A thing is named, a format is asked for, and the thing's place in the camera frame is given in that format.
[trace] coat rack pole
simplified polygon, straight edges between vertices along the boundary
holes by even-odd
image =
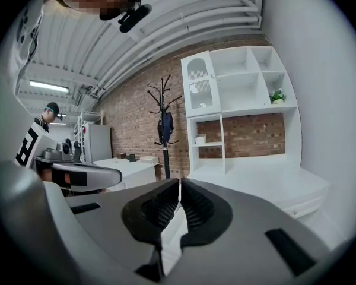
[[[164,80],[161,78],[161,125],[164,127],[164,114],[165,114],[165,86]],[[164,154],[164,167],[165,167],[165,177],[170,178],[170,165],[169,165],[169,151],[167,149],[166,140],[163,138],[163,154]]]

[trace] person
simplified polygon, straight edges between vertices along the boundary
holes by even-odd
[[[9,84],[18,94],[19,77],[24,75],[37,49],[43,6],[55,1],[62,7],[111,20],[140,0],[31,0],[12,24],[0,45],[0,83]]]
[[[34,119],[34,122],[41,126],[47,133],[49,133],[49,124],[52,123],[58,116],[59,108],[55,102],[50,102],[46,105],[42,114]]]

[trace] cabinet door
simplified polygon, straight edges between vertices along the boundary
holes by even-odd
[[[220,113],[220,98],[209,52],[181,60],[186,117]]]

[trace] black shirt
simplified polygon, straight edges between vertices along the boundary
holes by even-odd
[[[43,120],[42,115],[37,116],[34,119],[34,122],[38,124],[38,126],[41,126],[47,133],[49,133],[49,126],[47,123]]]

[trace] potted plant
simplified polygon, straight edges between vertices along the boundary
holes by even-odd
[[[284,103],[286,95],[282,92],[282,89],[279,88],[275,90],[272,94],[269,94],[272,103]]]

